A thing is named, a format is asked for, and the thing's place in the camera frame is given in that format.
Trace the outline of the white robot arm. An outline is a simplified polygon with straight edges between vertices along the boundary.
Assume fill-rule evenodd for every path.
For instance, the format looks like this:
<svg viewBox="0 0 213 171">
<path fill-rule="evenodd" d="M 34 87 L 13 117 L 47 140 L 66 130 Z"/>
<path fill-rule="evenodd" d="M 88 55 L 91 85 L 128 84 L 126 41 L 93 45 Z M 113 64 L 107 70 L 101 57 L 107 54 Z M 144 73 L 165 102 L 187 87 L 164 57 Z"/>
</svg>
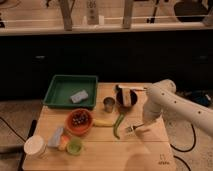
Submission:
<svg viewBox="0 0 213 171">
<path fill-rule="evenodd" d="M 213 110 L 176 95 L 176 85 L 172 80 L 150 84 L 146 96 L 143 105 L 144 123 L 153 123 L 164 109 L 169 109 L 213 137 Z"/>
</svg>

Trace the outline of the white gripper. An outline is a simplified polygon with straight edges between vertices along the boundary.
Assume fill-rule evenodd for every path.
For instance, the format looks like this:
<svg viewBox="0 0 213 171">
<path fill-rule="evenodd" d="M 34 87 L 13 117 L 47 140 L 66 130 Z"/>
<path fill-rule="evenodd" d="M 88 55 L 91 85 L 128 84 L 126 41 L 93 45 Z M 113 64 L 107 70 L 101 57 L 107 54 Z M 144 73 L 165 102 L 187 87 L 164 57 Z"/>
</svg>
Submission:
<svg viewBox="0 0 213 171">
<path fill-rule="evenodd" d="M 143 111 L 143 124 L 145 127 L 148 127 L 157 122 L 157 119 L 160 117 L 159 112 L 153 112 L 148 109 Z"/>
</svg>

